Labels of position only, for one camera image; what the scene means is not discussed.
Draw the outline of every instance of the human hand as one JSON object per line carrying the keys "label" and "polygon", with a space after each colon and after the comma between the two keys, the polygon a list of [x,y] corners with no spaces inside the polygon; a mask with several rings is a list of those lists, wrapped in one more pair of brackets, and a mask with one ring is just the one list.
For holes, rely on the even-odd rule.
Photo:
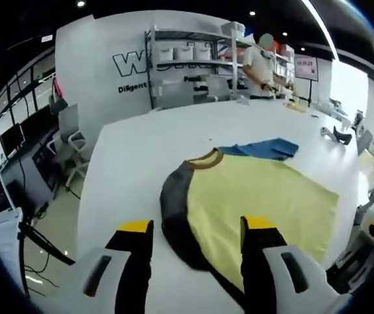
{"label": "human hand", "polygon": [[273,91],[273,87],[271,85],[268,85],[267,83],[261,84],[261,89],[265,92]]}

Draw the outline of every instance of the white table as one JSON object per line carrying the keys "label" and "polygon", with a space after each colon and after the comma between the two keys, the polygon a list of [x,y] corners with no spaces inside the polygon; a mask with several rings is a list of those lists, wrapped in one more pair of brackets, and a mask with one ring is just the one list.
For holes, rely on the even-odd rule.
{"label": "white table", "polygon": [[[234,101],[148,113],[109,124],[95,146],[78,216],[78,256],[102,246],[117,225],[153,219],[152,278],[148,314],[243,313],[213,276],[191,270],[168,246],[161,231],[162,184],[183,160],[213,147],[282,137],[299,145],[286,163],[339,194],[336,222],[324,265],[346,247],[358,205],[356,141],[348,146],[320,135],[341,123],[319,112],[300,113],[284,101]],[[316,113],[319,118],[311,117]]]}

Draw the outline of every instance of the ceiling light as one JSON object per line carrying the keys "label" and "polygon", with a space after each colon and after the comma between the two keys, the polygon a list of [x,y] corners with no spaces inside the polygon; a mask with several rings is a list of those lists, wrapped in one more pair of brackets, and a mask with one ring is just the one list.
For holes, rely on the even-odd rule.
{"label": "ceiling light", "polygon": [[325,23],[324,21],[322,21],[318,11],[316,11],[315,7],[313,6],[313,4],[311,3],[310,0],[301,0],[301,2],[303,2],[303,4],[306,6],[306,8],[309,10],[309,12],[312,14],[313,18],[316,20],[319,28],[322,30],[322,32],[324,33],[324,36],[326,38],[326,41],[328,42],[330,48],[331,48],[331,51],[332,51],[332,54],[333,54],[333,57],[339,61],[339,57],[338,57],[338,52],[337,52],[337,49],[332,41],[332,38],[331,38],[331,35],[330,33],[328,33],[328,30],[326,29],[326,26],[325,26]]}

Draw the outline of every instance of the storage bin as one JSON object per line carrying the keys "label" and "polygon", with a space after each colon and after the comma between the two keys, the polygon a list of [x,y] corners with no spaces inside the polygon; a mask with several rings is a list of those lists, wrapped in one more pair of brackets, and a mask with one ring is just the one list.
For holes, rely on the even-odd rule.
{"label": "storage bin", "polygon": [[193,60],[193,47],[176,47],[174,49],[174,57],[176,60]]}
{"label": "storage bin", "polygon": [[211,49],[209,47],[194,47],[194,59],[209,61],[211,59]]}
{"label": "storage bin", "polygon": [[245,25],[238,22],[229,22],[222,25],[222,33],[226,36],[232,36],[231,30],[234,29],[237,34],[237,38],[243,38],[245,36]]}
{"label": "storage bin", "polygon": [[172,61],[174,59],[174,48],[160,48],[158,59],[160,61]]}

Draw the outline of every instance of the yellow marking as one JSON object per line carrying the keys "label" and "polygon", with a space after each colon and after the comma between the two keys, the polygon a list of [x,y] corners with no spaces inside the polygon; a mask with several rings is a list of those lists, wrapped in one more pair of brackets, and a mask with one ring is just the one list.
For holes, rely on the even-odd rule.
{"label": "yellow marking", "polygon": [[249,229],[270,229],[276,228],[274,224],[262,217],[245,216]]}
{"label": "yellow marking", "polygon": [[150,220],[139,220],[139,221],[131,221],[125,223],[123,226],[119,227],[121,231],[129,231],[129,232],[146,232],[148,228],[148,223]]}

